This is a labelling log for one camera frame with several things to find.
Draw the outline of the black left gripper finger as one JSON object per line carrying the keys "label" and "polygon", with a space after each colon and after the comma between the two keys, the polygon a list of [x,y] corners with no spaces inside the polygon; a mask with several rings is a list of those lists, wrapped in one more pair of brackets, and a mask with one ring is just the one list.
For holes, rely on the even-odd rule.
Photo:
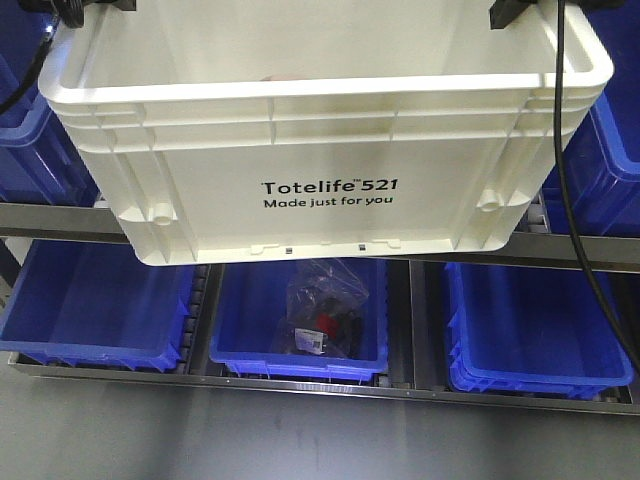
{"label": "black left gripper finger", "polygon": [[18,0],[24,11],[57,15],[69,28],[82,28],[84,9],[93,4],[106,4],[122,11],[136,10],[135,0]]}

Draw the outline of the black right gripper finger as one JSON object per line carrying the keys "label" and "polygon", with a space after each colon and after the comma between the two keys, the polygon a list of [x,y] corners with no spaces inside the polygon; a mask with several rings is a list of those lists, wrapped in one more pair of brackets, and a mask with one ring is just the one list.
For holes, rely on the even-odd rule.
{"label": "black right gripper finger", "polygon": [[536,3],[537,0],[495,0],[489,8],[490,29],[505,29]]}

